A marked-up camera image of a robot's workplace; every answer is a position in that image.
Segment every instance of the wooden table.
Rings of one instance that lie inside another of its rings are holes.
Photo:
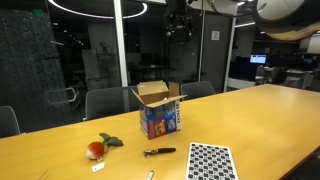
[[[0,140],[1,179],[185,178],[190,142],[228,146],[243,180],[279,179],[320,144],[320,94],[274,85],[181,103],[182,130],[147,140],[132,112]],[[104,155],[106,167],[86,158],[87,145],[106,132],[125,146]],[[143,150],[177,151],[145,158]]]

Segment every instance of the open cardboard box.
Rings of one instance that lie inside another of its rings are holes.
[[[141,102],[140,125],[148,139],[181,129],[179,84],[163,81],[143,82],[134,95]]]

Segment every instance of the light fixture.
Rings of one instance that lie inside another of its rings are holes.
[[[60,45],[60,46],[64,46],[63,43],[59,43],[59,42],[57,42],[57,41],[50,41],[50,42],[53,43],[53,44],[57,44],[57,45]]]
[[[77,12],[77,11],[73,11],[73,10],[70,10],[70,9],[67,9],[65,7],[62,7],[60,6],[59,4],[57,4],[54,0],[48,0],[52,5],[56,6],[57,8],[60,8],[62,10],[65,10],[65,11],[68,11],[70,13],[73,13],[73,14],[78,14],[78,15],[81,15],[81,16],[87,16],[87,17],[94,17],[94,18],[101,18],[101,19],[114,19],[114,17],[111,17],[111,16],[98,16],[98,15],[92,15],[92,14],[85,14],[85,13],[81,13],[81,12]],[[133,18],[133,17],[137,17],[137,16],[140,16],[142,14],[144,14],[147,10],[148,10],[148,6],[146,3],[142,3],[143,5],[143,10],[138,13],[138,14],[134,14],[134,15],[130,15],[130,16],[123,16],[124,19],[126,18]]]
[[[320,31],[315,32],[312,36],[320,36]]]
[[[241,6],[241,5],[243,5],[245,2],[239,2],[238,4],[237,4],[237,6]]]
[[[249,22],[249,23],[244,23],[244,24],[237,24],[234,27],[238,28],[238,27],[244,27],[244,26],[251,26],[251,25],[254,25],[254,24],[256,24],[256,23],[255,22]]]

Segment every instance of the checkerboard calibration pattern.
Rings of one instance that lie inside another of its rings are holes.
[[[190,143],[186,180],[238,180],[230,149]]]

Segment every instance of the chair backrest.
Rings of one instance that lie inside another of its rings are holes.
[[[0,106],[0,137],[20,134],[19,124],[11,106]]]
[[[190,100],[214,95],[215,91],[209,81],[200,81],[181,84],[181,94],[188,95],[183,100]]]
[[[266,73],[266,70],[262,66],[257,67],[256,76],[264,77]]]
[[[273,68],[271,72],[272,84],[284,84],[287,78],[287,70],[287,68]]]
[[[138,110],[140,102],[131,89],[137,92],[136,86],[89,91],[86,95],[86,120]]]

